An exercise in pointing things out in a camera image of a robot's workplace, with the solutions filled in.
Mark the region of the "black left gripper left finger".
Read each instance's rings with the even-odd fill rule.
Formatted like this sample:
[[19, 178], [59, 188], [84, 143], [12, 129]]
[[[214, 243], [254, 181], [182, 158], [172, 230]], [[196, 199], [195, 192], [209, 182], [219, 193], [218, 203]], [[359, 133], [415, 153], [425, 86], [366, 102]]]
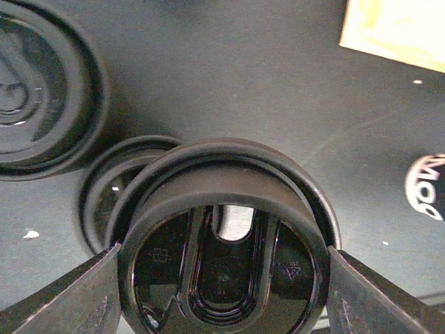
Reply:
[[121, 316], [116, 244], [1, 311], [2, 333], [116, 333]]

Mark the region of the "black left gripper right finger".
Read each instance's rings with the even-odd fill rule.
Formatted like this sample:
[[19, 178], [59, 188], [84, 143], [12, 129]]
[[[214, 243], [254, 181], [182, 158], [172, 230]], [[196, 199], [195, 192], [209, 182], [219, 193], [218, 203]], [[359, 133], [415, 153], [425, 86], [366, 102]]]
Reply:
[[328, 248], [332, 333], [443, 333], [444, 314], [343, 250]]

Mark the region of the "orange kraft paper bag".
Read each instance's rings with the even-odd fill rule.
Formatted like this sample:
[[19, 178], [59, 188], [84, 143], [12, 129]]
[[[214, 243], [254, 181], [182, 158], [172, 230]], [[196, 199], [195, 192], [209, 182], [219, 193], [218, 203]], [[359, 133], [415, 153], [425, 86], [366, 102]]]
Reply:
[[443, 1], [349, 1], [339, 45], [444, 72]]

